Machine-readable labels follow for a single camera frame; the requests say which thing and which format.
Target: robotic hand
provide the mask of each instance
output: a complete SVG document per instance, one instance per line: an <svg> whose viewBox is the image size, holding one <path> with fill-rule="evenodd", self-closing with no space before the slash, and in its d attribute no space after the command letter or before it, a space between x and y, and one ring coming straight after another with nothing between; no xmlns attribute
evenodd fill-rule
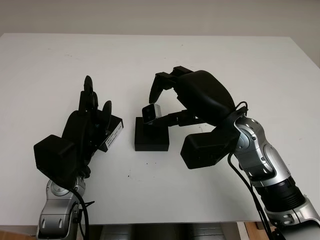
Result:
<svg viewBox="0 0 320 240"><path fill-rule="evenodd" d="M181 112L161 116L155 102L163 90L173 88L177 99L186 107ZM181 156L189 169L217 164L228 155L228 163L244 180L253 196L269 239L319 239L320 217L310 200L302 195L277 150L266 140L263 127L247 117L248 106L237 109L225 87L210 73L191 71L182 66L173 72L157 73L150 91L150 105L142 109L143 126L136 121L136 151L167 151L168 127L208 123L216 126L212 132L188 135ZM153 134L161 135L156 139ZM150 146L153 142L165 147ZM251 185L232 165L234 154ZM255 187L265 205L270 222L277 227L271 232L263 209L254 194Z"/></svg>
<svg viewBox="0 0 320 240"><path fill-rule="evenodd" d="M84 81L78 110L71 113L62 137L50 135L34 145L36 167L48 178L46 203L41 212L37 240L75 240L78 224L83 238L89 239L89 219L85 203L88 164L97 150L107 152L123 128L122 119L111 115L107 101L98 110L98 97L89 76ZM85 234L81 228L82 211Z"/></svg>

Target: white label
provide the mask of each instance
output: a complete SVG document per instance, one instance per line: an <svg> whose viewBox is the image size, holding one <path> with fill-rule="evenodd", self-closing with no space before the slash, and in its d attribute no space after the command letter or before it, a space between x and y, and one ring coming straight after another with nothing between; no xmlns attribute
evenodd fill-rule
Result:
<svg viewBox="0 0 320 240"><path fill-rule="evenodd" d="M111 144L116 140L116 138L118 137L118 135L121 133L122 131L122 123L119 122L118 126L113 130L113 132L111 133L111 135L107 138L107 140L105 141L106 147L109 149Z"/></svg>

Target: white tabletop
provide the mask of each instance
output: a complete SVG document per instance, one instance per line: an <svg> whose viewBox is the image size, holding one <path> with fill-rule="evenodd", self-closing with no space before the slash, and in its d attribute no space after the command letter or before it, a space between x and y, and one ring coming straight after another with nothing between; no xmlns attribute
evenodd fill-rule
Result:
<svg viewBox="0 0 320 240"><path fill-rule="evenodd" d="M135 152L135 117L148 104L155 73L175 66L212 73L235 103L264 127L297 186L320 213L320 69L288 37L4 34L0 38L0 225L36 225L47 177L33 145L61 136L78 108L86 75L100 108L124 129L89 167L85 201L91 224L254 221L245 185L223 159L189 170L185 137L207 124L170 127L168 152ZM183 107L173 90L163 114Z"/></svg>

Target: small black box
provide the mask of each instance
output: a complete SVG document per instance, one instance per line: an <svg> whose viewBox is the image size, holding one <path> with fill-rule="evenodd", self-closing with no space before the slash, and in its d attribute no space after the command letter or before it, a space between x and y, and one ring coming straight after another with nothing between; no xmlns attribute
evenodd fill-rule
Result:
<svg viewBox="0 0 320 240"><path fill-rule="evenodd" d="M134 149L136 151L168 151L168 127L144 124L142 117L136 117Z"/></svg>

